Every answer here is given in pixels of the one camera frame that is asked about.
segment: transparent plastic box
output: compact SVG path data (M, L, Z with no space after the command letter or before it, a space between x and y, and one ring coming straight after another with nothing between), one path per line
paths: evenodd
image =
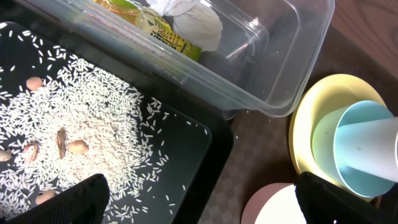
M218 50L196 62L92 0L22 1L222 110L269 116L297 106L335 8L334 0L202 0L223 32Z

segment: stacked cup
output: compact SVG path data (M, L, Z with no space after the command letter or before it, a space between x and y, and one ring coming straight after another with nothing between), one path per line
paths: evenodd
M317 165L354 194L372 198L398 182L398 118L360 101L324 116L312 136Z

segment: brown table surface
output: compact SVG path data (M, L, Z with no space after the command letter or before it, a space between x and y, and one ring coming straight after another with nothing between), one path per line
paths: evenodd
M238 7L247 7L232 0ZM255 3L251 7L261 7ZM348 73L367 81L398 115L398 1L336 0L336 10L307 89L320 79ZM293 182L296 173L287 142L290 117L270 118L241 110L232 129L234 148L199 223L240 223L243 209L261 187ZM397 213L398 189L382 198Z

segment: white cup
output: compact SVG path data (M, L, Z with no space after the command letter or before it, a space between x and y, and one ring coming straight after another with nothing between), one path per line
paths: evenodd
M335 144L340 164L398 182L398 118L338 128Z

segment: yellow bowl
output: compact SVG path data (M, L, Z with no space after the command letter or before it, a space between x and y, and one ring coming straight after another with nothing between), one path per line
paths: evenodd
M324 115L363 100L372 100L386 105L377 91L364 80L345 74L326 77L304 94L292 116L289 128L289 151L298 174L309 171L343 188L315 163L311 150L312 135Z

